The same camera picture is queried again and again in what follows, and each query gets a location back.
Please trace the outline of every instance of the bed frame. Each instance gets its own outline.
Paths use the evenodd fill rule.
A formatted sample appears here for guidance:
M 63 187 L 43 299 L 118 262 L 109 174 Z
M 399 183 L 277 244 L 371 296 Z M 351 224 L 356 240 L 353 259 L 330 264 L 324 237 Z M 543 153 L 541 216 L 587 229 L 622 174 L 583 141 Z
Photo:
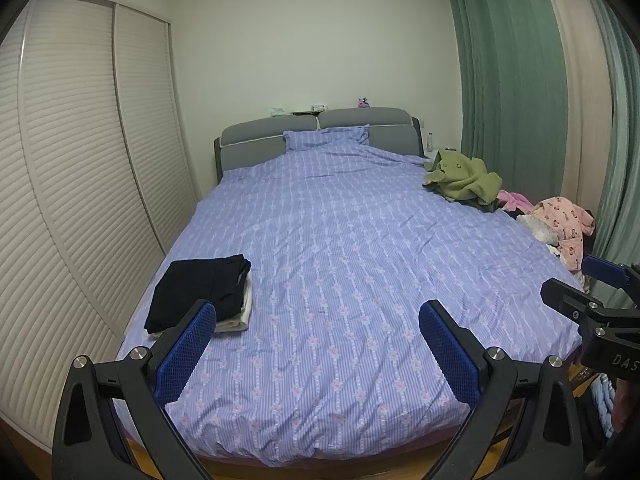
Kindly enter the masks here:
M 420 121 L 400 108 L 341 108 L 313 115 L 286 115 L 229 126 L 213 142 L 218 184 L 223 171 L 254 166 L 285 152 L 284 132 L 370 125 L 369 144 L 399 155 L 424 157 Z

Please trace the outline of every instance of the green curtain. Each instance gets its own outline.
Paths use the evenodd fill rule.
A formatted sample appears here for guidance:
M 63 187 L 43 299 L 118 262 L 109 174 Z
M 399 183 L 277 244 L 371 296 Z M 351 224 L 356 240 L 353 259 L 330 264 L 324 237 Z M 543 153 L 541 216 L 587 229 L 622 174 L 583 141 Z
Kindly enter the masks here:
M 550 0 L 450 0 L 462 76 L 462 152 L 533 203 L 558 195 L 567 82 Z
M 617 264 L 640 261 L 640 56 L 604 0 L 591 0 L 604 40 L 613 102 L 607 174 L 598 208 L 594 252 Z M 601 282 L 593 294 L 610 308 L 631 307 Z

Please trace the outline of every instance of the sliding closet door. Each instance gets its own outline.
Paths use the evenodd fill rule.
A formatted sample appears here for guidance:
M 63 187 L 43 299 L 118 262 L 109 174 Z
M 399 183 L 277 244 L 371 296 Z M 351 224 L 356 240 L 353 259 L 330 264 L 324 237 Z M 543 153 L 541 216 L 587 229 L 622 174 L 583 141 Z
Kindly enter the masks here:
M 72 359 L 111 359 L 121 338 L 76 283 L 36 200 L 23 152 L 24 115 L 18 113 L 25 15 L 0 45 L 0 415 L 47 447 Z M 42 14 L 39 21 L 42 26 Z M 64 92 L 56 90 L 49 101 Z M 31 121 L 38 122 L 33 109 Z
M 168 252 L 196 205 L 175 110 L 168 25 L 116 5 L 114 58 L 131 163 Z
M 113 78 L 113 7 L 37 0 L 22 136 L 40 207 L 89 300 L 124 332 L 162 251 L 136 187 Z

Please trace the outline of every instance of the pink clothing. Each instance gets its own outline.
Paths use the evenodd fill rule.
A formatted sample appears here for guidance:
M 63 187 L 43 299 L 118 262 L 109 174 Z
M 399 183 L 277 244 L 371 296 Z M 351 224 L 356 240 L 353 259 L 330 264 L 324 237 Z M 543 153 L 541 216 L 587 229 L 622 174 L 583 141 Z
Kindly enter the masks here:
M 582 234 L 593 234 L 593 217 L 581 207 L 561 196 L 547 198 L 533 208 L 531 216 L 540 218 L 558 232 L 558 250 L 566 260 L 566 268 L 582 267 Z
M 520 209 L 520 211 L 526 215 L 533 209 L 533 204 L 527 200 L 527 197 L 520 193 L 510 193 L 509 191 L 501 189 L 500 193 L 498 193 L 498 200 L 506 202 L 506 204 L 502 206 L 502 209 L 505 211 L 516 211 L 516 209 Z

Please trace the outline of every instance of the blue mesh gripper pad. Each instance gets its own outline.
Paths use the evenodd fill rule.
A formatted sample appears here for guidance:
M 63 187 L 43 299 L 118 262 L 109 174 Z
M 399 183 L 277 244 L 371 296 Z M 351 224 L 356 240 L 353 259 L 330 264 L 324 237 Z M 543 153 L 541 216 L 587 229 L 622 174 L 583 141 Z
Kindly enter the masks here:
M 204 303 L 158 367 L 154 390 L 158 404 L 164 406 L 178 400 L 215 331 L 216 310 L 212 304 Z
M 420 308 L 420 333 L 459 402 L 474 409 L 480 400 L 478 369 L 429 302 Z
M 585 256 L 582 259 L 581 270 L 583 274 L 615 288 L 624 288 L 629 280 L 623 267 L 596 256 Z

